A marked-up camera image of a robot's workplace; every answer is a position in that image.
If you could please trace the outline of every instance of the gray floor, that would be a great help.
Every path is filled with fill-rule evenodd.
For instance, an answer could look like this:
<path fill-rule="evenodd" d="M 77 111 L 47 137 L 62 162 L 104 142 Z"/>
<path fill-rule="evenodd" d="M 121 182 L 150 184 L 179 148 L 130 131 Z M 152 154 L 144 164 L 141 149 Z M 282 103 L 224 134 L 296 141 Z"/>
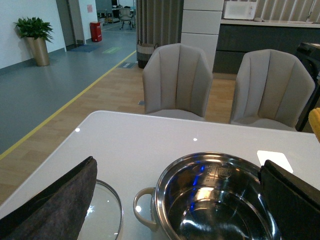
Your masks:
<path fill-rule="evenodd" d="M 119 26 L 103 26 L 102 41 L 87 43 L 99 46 L 92 52 L 58 50 L 48 66 L 31 60 L 0 69 L 0 154 L 136 50 L 136 29 Z"/>

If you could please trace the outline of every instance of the chair backrest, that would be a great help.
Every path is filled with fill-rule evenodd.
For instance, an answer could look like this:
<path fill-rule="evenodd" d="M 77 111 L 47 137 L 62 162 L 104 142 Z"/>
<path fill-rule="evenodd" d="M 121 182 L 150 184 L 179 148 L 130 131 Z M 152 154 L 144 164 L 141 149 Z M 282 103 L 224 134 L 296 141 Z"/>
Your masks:
<path fill-rule="evenodd" d="M 202 49 L 180 43 L 158 47 L 142 78 L 145 113 L 179 109 L 205 116 L 213 74 Z"/>
<path fill-rule="evenodd" d="M 131 18 L 131 12 L 130 12 L 130 8 L 120 8 L 119 9 L 119 18 L 123 18 L 123 17 L 128 17 Z"/>
<path fill-rule="evenodd" d="M 314 88 L 294 55 L 273 49 L 248 52 L 236 78 L 231 121 L 259 117 L 294 128 Z"/>

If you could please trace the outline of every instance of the yellow floor line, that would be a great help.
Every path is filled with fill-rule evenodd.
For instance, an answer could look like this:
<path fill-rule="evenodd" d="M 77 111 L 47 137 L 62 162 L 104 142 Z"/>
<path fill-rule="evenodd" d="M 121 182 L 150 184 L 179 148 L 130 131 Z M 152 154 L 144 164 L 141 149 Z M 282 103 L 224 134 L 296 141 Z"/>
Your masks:
<path fill-rule="evenodd" d="M 33 134 L 35 134 L 40 128 L 42 128 L 44 125 L 46 125 L 51 119 L 53 119 L 55 116 L 57 116 L 60 112 L 62 112 L 65 108 L 67 108 L 70 104 L 72 104 L 75 100 L 77 100 L 81 95 L 83 95 L 85 92 L 87 92 L 90 88 L 92 88 L 96 83 L 98 83 L 102 78 L 104 78 L 106 75 L 108 75 L 110 72 L 112 72 L 114 69 L 116 69 L 120 64 L 122 64 L 125 60 L 130 58 L 133 54 L 135 54 L 136 51 L 133 51 L 130 55 L 128 55 L 125 59 L 120 61 L 117 65 L 115 65 L 113 68 L 111 68 L 109 71 L 107 71 L 105 74 L 103 74 L 101 77 L 99 77 L 97 80 L 95 80 L 93 83 L 91 83 L 86 89 L 84 89 L 82 92 L 80 92 L 77 96 L 75 96 L 73 99 L 71 99 L 69 102 L 67 102 L 65 105 L 63 105 L 59 110 L 57 110 L 55 113 L 53 113 L 51 116 L 49 116 L 46 120 L 44 120 L 42 123 L 40 123 L 38 126 L 36 126 L 32 131 L 30 131 L 27 135 L 25 135 L 23 138 L 21 138 L 19 141 L 17 141 L 14 145 L 9 147 L 5 152 L 0 154 L 0 160 L 2 160 L 5 156 L 7 156 L 9 153 L 11 153 L 14 149 L 16 149 L 19 145 L 21 145 L 25 140 L 30 138 Z"/>

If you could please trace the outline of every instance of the microwave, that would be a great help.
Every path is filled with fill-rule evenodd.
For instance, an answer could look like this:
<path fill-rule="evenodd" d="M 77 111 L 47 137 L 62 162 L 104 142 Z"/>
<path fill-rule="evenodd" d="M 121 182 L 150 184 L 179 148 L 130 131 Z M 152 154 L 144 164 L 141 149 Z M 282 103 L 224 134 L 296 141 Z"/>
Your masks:
<path fill-rule="evenodd" d="M 225 1 L 223 5 L 223 18 L 253 20 L 256 9 L 256 1 Z"/>

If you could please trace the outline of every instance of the gold planter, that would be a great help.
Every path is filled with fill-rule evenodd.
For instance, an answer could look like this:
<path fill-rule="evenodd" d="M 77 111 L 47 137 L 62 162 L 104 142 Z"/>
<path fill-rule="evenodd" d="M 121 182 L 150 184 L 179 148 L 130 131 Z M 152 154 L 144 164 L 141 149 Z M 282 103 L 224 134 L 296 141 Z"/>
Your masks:
<path fill-rule="evenodd" d="M 46 41 L 43 38 L 34 39 L 33 37 L 27 37 L 26 39 L 30 45 L 36 65 L 37 66 L 49 65 L 49 55 L 48 55 Z"/>

